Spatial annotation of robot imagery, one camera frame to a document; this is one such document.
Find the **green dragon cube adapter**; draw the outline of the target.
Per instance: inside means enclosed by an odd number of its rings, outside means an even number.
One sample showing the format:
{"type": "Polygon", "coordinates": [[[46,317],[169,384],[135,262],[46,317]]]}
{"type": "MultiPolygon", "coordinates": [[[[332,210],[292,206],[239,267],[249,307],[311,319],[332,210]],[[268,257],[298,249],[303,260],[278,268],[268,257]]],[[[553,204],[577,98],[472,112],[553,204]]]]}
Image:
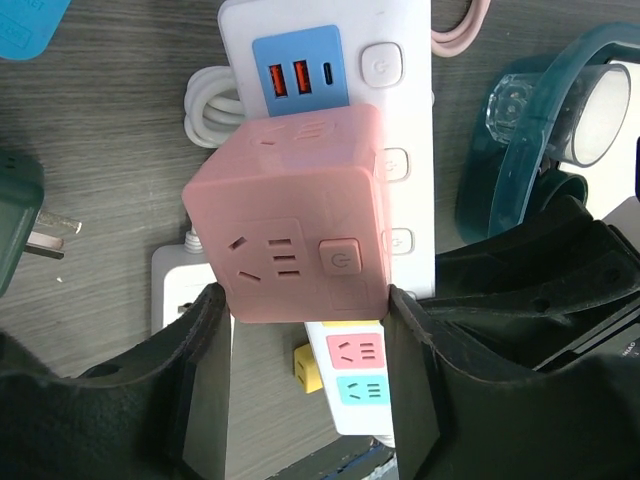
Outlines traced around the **green dragon cube adapter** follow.
{"type": "Polygon", "coordinates": [[[1,291],[6,292],[23,254],[64,258],[64,240],[39,225],[78,234],[82,223],[45,211],[44,168],[33,158],[1,153],[1,291]]]}

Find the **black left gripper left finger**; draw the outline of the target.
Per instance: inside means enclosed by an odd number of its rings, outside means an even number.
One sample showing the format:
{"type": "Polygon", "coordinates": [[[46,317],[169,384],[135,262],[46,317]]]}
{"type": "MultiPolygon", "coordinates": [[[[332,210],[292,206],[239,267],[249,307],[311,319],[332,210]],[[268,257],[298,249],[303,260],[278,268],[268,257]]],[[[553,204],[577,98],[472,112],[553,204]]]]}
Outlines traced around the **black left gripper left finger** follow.
{"type": "Polygon", "coordinates": [[[231,324],[224,290],[130,350],[60,377],[1,338],[5,479],[222,479],[231,324]]]}

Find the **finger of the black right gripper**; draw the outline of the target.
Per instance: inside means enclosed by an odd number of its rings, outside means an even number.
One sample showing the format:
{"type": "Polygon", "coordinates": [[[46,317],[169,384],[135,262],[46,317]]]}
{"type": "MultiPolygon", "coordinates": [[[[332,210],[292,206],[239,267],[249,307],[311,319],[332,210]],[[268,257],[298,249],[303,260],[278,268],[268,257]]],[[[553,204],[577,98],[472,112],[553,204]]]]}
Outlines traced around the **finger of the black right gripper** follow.
{"type": "Polygon", "coordinates": [[[436,319],[532,370],[634,357],[639,228],[619,230],[564,196],[523,224],[436,258],[436,319]]]}

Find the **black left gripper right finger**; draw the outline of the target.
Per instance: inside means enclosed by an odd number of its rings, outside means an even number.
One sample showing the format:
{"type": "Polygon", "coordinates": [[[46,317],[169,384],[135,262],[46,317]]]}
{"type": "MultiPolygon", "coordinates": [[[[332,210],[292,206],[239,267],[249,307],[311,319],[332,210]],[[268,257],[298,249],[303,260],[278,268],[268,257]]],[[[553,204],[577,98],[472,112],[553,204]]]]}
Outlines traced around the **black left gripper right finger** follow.
{"type": "Polygon", "coordinates": [[[403,479],[635,479],[639,365],[512,363],[393,289],[384,321],[403,479]]]}

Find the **small white usb power strip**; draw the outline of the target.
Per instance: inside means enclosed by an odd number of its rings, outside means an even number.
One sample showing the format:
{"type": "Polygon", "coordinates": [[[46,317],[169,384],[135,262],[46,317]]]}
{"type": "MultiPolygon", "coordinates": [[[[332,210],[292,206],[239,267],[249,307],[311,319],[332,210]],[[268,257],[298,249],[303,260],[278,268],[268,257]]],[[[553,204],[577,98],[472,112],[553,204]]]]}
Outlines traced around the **small white usb power strip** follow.
{"type": "Polygon", "coordinates": [[[198,241],[158,248],[151,259],[151,334],[179,318],[215,282],[198,241]]]}

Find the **blue plug adapter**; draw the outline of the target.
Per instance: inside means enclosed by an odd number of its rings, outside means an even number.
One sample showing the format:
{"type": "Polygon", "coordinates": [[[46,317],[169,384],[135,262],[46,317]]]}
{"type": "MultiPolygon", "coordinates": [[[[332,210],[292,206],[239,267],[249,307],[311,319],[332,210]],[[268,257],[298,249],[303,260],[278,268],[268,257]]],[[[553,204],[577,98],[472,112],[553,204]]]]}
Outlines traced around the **blue plug adapter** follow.
{"type": "Polygon", "coordinates": [[[70,0],[1,0],[1,58],[28,61],[48,47],[70,0]]]}

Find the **pink cube adapter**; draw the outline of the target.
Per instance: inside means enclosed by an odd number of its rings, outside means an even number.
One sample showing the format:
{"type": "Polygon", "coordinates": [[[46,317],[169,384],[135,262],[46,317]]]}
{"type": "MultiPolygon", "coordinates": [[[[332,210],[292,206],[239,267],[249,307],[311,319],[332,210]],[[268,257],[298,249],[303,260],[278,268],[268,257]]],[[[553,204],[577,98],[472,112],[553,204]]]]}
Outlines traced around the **pink cube adapter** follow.
{"type": "Polygon", "coordinates": [[[388,309],[380,112],[361,104],[250,120],[182,192],[244,323],[378,320],[388,309]]]}

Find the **yellow usb plug adapter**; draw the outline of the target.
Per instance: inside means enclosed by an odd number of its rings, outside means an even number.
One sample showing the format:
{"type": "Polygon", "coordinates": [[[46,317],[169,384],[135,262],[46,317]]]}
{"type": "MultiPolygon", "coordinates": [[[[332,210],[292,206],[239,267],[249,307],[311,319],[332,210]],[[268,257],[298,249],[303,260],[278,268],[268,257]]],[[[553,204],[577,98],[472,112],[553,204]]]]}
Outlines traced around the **yellow usb plug adapter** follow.
{"type": "Polygon", "coordinates": [[[294,376],[306,394],[323,388],[322,378],[310,344],[296,348],[294,354],[294,376]]]}

